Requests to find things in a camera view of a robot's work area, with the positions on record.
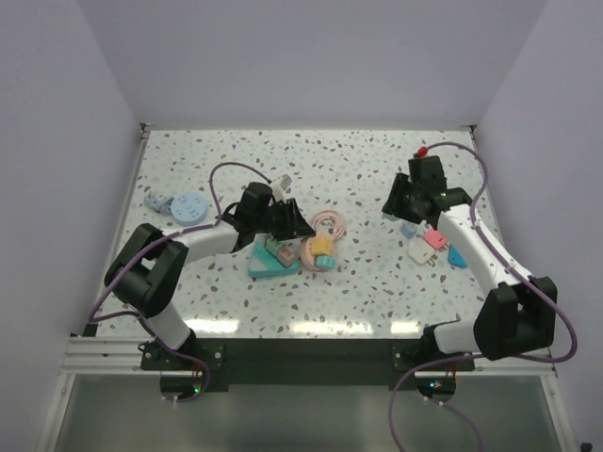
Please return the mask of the pink round power strip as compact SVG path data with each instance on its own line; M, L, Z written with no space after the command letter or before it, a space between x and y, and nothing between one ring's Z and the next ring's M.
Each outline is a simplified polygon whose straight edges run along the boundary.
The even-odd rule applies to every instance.
M304 239L301 242L300 258L301 258L301 261L302 261L303 265L306 268L308 268L309 270L311 270L311 271L323 271L320 268L316 267L316 265L315 265L316 256L312 255L311 251L310 251L310 245L311 245L311 242L312 242L313 239L314 239L314 237L307 238L307 239Z

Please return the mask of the blue square plug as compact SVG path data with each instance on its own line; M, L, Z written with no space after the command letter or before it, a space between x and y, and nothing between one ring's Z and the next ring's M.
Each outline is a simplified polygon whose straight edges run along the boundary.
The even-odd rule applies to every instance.
M458 268L467 268L467 264L458 250L451 246L448 250L448 263Z

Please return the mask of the blue round power strip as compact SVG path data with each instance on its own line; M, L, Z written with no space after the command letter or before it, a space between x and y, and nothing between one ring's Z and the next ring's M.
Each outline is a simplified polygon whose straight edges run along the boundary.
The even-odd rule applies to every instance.
M208 204L198 192L185 192L171 201L171 216L181 226L190 227L201 224L206 218Z

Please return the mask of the yellow plug adapter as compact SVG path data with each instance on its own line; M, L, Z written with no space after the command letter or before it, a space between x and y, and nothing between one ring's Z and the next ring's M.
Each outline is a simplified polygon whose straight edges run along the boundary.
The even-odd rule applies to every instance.
M317 236L311 242L310 251L314 256L331 256L333 240L329 236Z

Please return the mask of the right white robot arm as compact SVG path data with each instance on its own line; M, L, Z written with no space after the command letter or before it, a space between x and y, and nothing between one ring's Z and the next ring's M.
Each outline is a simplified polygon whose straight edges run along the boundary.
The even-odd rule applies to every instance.
M536 278L519 265L481 224L464 189L448 186L438 156L415 156L408 173L398 173L383 213L419 224L427 222L464 259L485 296L473 320L425 328L421 362L442 369L453 355L480 353L490 361L550 347L556 314L542 301L558 296L548 277Z

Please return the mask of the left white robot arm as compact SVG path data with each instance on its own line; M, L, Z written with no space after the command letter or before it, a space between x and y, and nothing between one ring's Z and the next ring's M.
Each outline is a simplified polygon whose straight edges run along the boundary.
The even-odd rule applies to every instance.
M288 241L316 232L295 199L277 197L271 186L253 182L219 215L216 225L178 233L139 225L106 272L105 288L133 307L164 344L163 360L174 369L185 369L194 361L196 336L172 302L183 269L207 257L242 250L259 234Z

